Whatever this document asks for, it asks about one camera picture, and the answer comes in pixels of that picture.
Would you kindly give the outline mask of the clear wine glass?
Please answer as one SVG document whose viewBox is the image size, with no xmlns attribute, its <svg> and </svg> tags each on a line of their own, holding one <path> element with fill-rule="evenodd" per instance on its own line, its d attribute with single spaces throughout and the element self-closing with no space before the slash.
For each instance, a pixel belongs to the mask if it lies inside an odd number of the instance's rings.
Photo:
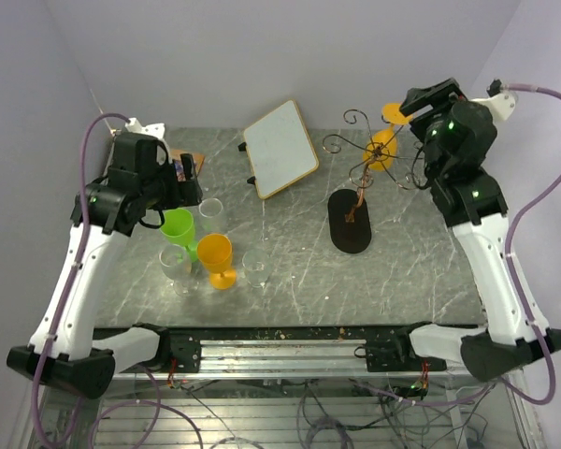
<svg viewBox="0 0 561 449">
<path fill-rule="evenodd" d="M 204 199 L 198 207 L 198 212 L 205 232 L 222 234 L 225 216 L 223 203 L 218 198 Z"/>
<path fill-rule="evenodd" d="M 159 253 L 159 262 L 178 296 L 188 297 L 197 290 L 198 281 L 194 274 L 193 263 L 183 247 L 167 244 Z"/>
</svg>

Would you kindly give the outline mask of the green plastic wine glass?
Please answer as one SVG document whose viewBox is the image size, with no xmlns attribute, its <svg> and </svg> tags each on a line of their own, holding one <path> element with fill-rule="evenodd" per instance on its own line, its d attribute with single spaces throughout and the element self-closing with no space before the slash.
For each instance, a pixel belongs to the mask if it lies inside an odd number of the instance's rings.
<svg viewBox="0 0 561 449">
<path fill-rule="evenodd" d="M 197 241 L 194 216 L 183 208 L 167 210 L 164 212 L 164 223 L 160 227 L 161 233 L 171 244 L 178 245 L 186 250 L 191 260 L 197 260 Z"/>
</svg>

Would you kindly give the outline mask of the orange plastic wine glass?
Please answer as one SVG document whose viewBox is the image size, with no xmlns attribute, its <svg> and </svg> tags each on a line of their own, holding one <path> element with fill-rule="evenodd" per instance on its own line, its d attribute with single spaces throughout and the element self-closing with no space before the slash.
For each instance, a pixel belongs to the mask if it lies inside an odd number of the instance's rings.
<svg viewBox="0 0 561 449">
<path fill-rule="evenodd" d="M 232 266 L 233 246 L 223 234 L 209 234 L 197 244 L 197 258 L 209 273 L 211 285 L 218 290 L 232 287 L 237 273 Z"/>
</svg>

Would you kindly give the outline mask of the clear wine glass front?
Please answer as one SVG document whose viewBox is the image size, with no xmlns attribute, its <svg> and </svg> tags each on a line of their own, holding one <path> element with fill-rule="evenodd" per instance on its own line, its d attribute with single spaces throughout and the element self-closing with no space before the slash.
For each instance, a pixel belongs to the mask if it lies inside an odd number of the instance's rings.
<svg viewBox="0 0 561 449">
<path fill-rule="evenodd" d="M 159 262 L 178 296 L 188 297 L 197 290 L 198 281 L 194 274 L 193 263 L 183 247 L 167 244 L 159 253 Z"/>
</svg>

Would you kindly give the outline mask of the clear ribbed glass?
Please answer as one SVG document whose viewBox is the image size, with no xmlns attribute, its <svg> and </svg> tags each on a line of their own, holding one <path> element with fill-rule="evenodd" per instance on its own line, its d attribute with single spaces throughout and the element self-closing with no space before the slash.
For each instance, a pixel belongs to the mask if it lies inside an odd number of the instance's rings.
<svg viewBox="0 0 561 449">
<path fill-rule="evenodd" d="M 264 287 L 271 273 L 269 256 L 262 250 L 247 251 L 242 258 L 247 282 L 253 287 Z"/>
</svg>

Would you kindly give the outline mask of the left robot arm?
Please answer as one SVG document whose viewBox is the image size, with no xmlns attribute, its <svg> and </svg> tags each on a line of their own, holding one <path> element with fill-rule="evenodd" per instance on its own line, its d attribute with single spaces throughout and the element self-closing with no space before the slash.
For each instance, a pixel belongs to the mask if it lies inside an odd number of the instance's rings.
<svg viewBox="0 0 561 449">
<path fill-rule="evenodd" d="M 169 329 L 138 323 L 97 340 L 95 319 L 109 273 L 147 210 L 163 214 L 201 200 L 191 154 L 173 156 L 154 136 L 117 136 L 106 174 L 75 198 L 65 264 L 50 305 L 29 342 L 10 349 L 7 366 L 86 399 L 100 398 L 115 374 L 135 365 L 165 369 L 172 359 Z"/>
</svg>

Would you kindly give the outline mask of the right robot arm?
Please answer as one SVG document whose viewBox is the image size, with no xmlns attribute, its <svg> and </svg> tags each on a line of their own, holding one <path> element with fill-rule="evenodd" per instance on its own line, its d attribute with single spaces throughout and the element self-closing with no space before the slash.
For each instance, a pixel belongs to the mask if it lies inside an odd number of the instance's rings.
<svg viewBox="0 0 561 449">
<path fill-rule="evenodd" d="M 399 108 L 421 140 L 424 188 L 465 252 L 487 320 L 477 329 L 413 326 L 393 349 L 402 369 L 434 357 L 459 363 L 488 382 L 561 351 L 561 329 L 551 327 L 525 291 L 512 252 L 519 222 L 509 219 L 499 183 L 482 167 L 496 140 L 496 123 L 512 115 L 516 94 L 495 80 L 485 98 L 469 99 L 448 79 L 409 89 Z"/>
</svg>

